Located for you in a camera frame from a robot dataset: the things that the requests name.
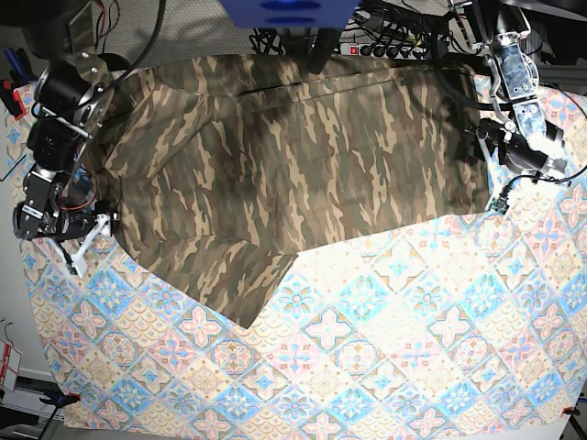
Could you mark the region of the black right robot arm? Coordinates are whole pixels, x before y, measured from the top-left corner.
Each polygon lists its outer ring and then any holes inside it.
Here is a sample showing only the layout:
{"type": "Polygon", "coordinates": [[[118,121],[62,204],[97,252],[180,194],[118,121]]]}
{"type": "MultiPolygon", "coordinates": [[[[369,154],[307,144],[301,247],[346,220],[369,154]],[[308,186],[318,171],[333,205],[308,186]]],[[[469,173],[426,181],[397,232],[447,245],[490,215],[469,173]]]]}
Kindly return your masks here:
{"type": "Polygon", "coordinates": [[[33,166],[13,211],[17,238],[62,242],[90,233],[96,214],[64,195],[112,100],[112,75],[95,51],[90,1],[36,3],[23,26],[30,51],[48,61],[34,92],[27,147],[33,166]]]}

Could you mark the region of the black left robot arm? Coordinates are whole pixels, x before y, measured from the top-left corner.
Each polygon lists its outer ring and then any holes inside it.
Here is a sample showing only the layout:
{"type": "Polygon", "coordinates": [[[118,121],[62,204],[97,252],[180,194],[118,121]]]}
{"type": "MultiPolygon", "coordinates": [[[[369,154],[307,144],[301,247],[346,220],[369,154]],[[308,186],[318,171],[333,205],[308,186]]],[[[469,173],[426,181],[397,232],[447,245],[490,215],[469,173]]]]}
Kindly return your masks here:
{"type": "Polygon", "coordinates": [[[499,163],[518,174],[563,177],[563,130],[546,120],[538,101],[538,68],[521,48],[531,32],[522,10],[500,1],[450,1],[449,10],[459,23],[467,18],[463,37],[470,49],[485,51],[490,70],[496,119],[477,129],[480,145],[497,149],[499,163]]]}

